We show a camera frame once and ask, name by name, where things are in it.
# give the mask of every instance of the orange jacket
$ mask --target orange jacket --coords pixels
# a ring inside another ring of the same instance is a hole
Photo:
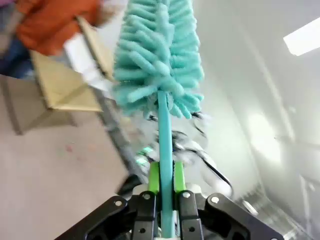
[[[16,7],[25,14],[17,37],[28,49],[48,56],[59,54],[65,41],[80,31],[75,16],[95,24],[100,0],[18,0]]]

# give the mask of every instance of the ceiling light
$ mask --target ceiling light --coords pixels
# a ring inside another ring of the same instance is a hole
[[[283,38],[290,53],[300,56],[320,47],[320,17]]]

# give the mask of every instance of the floor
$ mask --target floor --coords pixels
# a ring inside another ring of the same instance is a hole
[[[20,124],[44,111],[40,98],[30,98],[37,95],[35,85],[6,80]],[[114,195],[127,174],[94,113],[74,113],[77,126],[61,116],[16,135],[0,89],[3,240],[53,240]]]

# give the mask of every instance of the teal bottle brush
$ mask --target teal bottle brush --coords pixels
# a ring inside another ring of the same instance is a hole
[[[190,0],[130,0],[115,51],[114,98],[123,113],[158,115],[162,237],[175,232],[170,114],[191,118],[204,77]]]

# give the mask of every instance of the brush handle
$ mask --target brush handle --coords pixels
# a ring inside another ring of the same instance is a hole
[[[171,119],[165,91],[158,91],[158,129],[161,182],[161,232],[163,238],[175,236],[175,219],[173,212],[173,158]]]

